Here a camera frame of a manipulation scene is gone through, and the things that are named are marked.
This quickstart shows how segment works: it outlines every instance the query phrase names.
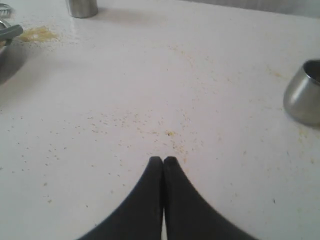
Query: metal utensil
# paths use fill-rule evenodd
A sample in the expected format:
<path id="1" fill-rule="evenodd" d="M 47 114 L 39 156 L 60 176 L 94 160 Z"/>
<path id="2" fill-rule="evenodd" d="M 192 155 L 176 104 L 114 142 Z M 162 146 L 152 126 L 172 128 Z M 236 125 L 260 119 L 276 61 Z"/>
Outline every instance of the metal utensil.
<path id="1" fill-rule="evenodd" d="M 320 59 L 309 60 L 299 69 L 284 93 L 283 106 L 300 123 L 320 124 Z"/>
<path id="2" fill-rule="evenodd" d="M 0 42 L 13 39 L 24 32 L 23 28 L 17 24 L 14 26 L 6 27 L 5 29 L 0 30 Z"/>
<path id="3" fill-rule="evenodd" d="M 97 0 L 66 0 L 66 7 L 74 18 L 89 18 L 98 13 Z"/>
<path id="4" fill-rule="evenodd" d="M 0 17 L 1 18 L 8 18 L 12 12 L 12 7 L 8 4 L 0 3 Z"/>

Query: white table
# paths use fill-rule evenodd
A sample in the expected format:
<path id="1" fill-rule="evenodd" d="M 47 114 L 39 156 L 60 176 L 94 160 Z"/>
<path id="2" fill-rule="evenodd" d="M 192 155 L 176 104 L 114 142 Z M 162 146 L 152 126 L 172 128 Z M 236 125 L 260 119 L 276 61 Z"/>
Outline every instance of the white table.
<path id="1" fill-rule="evenodd" d="M 59 38 L 16 40 L 1 68 L 0 239 L 76 239 L 169 155 L 253 236 L 319 239 L 320 132 L 282 99 L 320 56 L 320 19 L 174 0 L 100 1 L 75 19 L 63 0 L 7 3 L 9 22 Z"/>

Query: countertop surface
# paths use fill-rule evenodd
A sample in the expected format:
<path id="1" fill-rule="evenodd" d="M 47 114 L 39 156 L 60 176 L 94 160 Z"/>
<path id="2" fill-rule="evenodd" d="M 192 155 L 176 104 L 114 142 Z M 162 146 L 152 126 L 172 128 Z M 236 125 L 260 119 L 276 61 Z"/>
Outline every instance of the countertop surface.
<path id="1" fill-rule="evenodd" d="M 75 19 L 63 0 L 7 3 L 10 23 L 46 37 L 14 40 L 0 69 L 0 239 L 79 238 L 151 156 L 176 156 L 256 238 L 319 239 L 320 132 L 285 114 L 283 93 L 319 58 L 320 19 L 175 0 L 100 1 Z"/>

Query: white countertop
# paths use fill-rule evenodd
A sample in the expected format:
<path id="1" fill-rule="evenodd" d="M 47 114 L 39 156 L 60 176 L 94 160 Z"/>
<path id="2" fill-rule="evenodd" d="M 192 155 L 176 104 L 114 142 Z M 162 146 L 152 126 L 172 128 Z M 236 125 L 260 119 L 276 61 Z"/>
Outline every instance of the white countertop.
<path id="1" fill-rule="evenodd" d="M 0 69 L 0 239 L 78 238 L 169 155 L 251 235 L 319 238 L 320 132 L 282 99 L 320 57 L 320 19 L 174 0 L 100 1 L 75 19 L 63 0 L 6 3 L 10 23 L 59 37 L 15 40 Z"/>

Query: stainless steel cup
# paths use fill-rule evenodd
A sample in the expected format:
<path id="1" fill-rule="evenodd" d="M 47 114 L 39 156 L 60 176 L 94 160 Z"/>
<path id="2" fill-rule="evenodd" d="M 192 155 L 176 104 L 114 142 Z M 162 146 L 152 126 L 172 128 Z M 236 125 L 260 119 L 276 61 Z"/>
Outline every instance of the stainless steel cup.
<path id="1" fill-rule="evenodd" d="M 66 0 L 66 7 L 74 18 L 89 18 L 98 13 L 97 0 Z"/>
<path id="2" fill-rule="evenodd" d="M 320 124 L 320 59 L 309 60 L 299 69 L 286 88 L 283 106 L 302 124 Z"/>

